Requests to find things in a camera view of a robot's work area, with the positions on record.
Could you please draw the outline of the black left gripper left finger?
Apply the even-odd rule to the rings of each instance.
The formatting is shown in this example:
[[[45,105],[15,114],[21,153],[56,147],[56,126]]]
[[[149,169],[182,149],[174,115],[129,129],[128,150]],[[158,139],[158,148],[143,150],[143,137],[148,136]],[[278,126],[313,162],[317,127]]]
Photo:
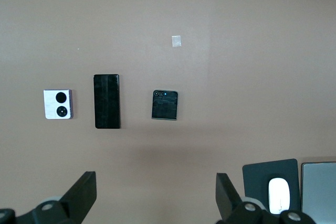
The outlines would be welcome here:
[[[1,209],[1,223],[82,223],[96,199],[96,173],[85,172],[59,200],[43,202],[21,216]]]

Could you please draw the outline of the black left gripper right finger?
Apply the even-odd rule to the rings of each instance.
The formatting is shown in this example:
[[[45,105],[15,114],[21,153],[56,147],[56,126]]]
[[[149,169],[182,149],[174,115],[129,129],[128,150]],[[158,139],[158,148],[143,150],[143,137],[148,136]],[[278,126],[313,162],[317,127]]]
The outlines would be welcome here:
[[[215,197],[221,216],[218,223],[315,223],[310,216],[300,211],[285,210],[280,215],[275,216],[254,202],[242,201],[226,173],[216,174]]]

